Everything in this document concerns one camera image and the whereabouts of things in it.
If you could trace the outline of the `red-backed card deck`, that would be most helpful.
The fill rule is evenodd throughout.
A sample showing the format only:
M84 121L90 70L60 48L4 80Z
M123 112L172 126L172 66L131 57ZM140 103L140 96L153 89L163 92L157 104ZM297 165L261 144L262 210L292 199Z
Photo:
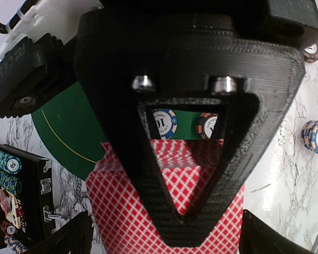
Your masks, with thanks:
M180 214L189 209L215 170L222 140L153 140L163 178ZM108 148L87 180L92 211L107 253L237 253L244 189L240 189L199 247L167 246L117 155Z

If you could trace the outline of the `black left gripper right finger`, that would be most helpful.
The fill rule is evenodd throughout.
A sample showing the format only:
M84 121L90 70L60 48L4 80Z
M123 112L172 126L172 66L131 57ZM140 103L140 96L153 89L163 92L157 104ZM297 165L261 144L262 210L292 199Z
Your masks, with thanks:
M280 235L249 210L243 211L239 253L312 254Z

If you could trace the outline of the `red black chip stack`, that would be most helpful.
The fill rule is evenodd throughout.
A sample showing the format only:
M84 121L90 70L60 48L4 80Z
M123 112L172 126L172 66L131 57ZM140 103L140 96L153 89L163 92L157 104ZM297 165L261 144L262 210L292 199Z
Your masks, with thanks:
M314 63L318 61L318 42L307 47L303 51L305 62Z

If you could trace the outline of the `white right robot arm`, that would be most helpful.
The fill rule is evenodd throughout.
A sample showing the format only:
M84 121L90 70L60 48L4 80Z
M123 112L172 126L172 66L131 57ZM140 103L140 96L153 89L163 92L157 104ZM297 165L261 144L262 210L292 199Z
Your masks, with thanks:
M0 118L79 83L113 157L93 189L109 252L205 252L318 42L314 1L26 1L0 46Z

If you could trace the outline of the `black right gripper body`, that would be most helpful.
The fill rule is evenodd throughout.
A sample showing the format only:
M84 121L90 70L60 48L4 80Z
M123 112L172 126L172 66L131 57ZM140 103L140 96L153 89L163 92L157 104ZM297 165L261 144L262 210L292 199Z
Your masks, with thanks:
M145 13L207 13L230 17L246 39L305 48L318 42L315 1L101 1L105 8L130 7Z

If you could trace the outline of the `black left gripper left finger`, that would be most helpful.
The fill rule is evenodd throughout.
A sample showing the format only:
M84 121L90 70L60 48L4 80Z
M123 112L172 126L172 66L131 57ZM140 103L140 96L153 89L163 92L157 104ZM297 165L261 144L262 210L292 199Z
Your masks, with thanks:
M55 232L50 238L30 248L26 253L90 253L93 221L88 212L81 212Z

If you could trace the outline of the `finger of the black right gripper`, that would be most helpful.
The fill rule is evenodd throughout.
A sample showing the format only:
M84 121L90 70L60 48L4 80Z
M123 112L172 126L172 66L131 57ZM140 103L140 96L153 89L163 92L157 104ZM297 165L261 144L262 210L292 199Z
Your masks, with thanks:
M78 80L159 235L198 247L280 126L303 80L305 29L271 14L96 10L82 15ZM219 113L192 150L211 178L185 215L170 197L151 139L155 107Z

